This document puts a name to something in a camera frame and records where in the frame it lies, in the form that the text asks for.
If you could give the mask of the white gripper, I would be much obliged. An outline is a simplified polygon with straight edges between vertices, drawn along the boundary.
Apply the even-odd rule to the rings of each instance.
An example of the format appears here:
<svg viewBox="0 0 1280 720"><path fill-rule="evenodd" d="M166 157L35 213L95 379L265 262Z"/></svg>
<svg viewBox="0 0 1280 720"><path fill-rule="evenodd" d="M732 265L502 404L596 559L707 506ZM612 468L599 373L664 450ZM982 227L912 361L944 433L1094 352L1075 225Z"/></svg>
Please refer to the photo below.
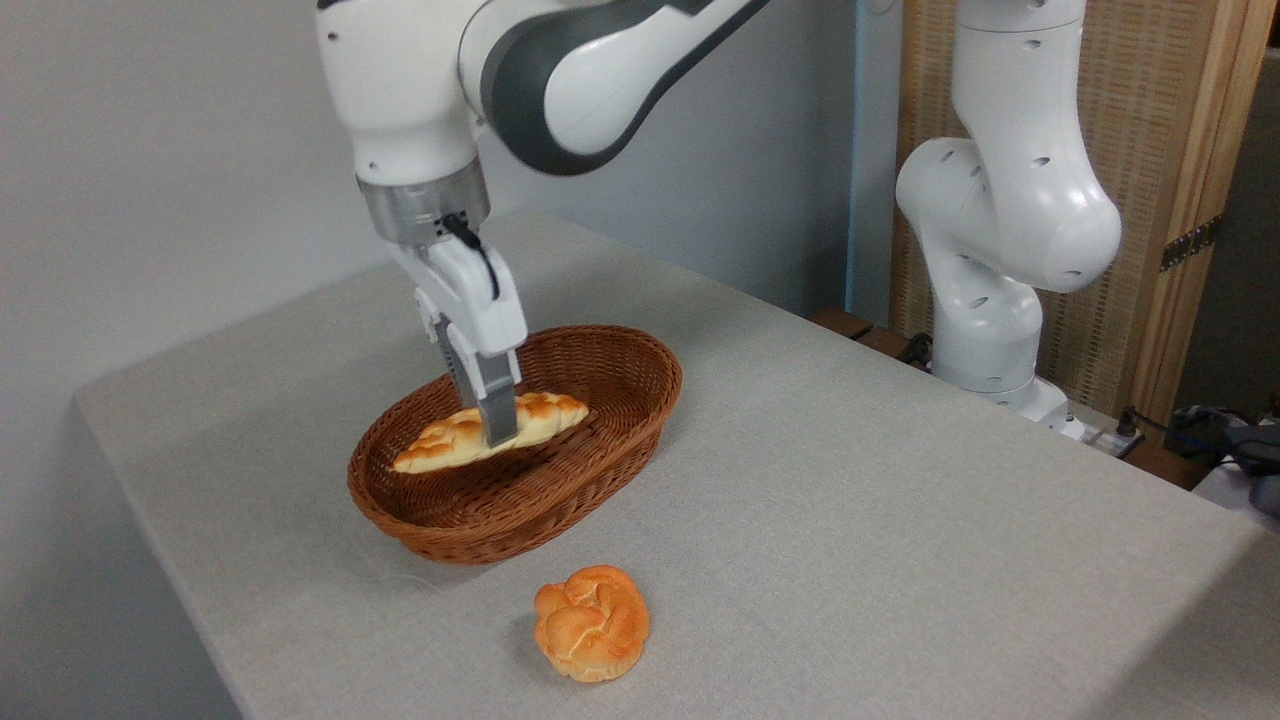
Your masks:
<svg viewBox="0 0 1280 720"><path fill-rule="evenodd" d="M462 405L479 410L486 443L513 439L521 380L515 348L529 328L506 260L495 249L471 249L461 238L429 247L392 243L390 255L413 279L424 329Z"/></svg>

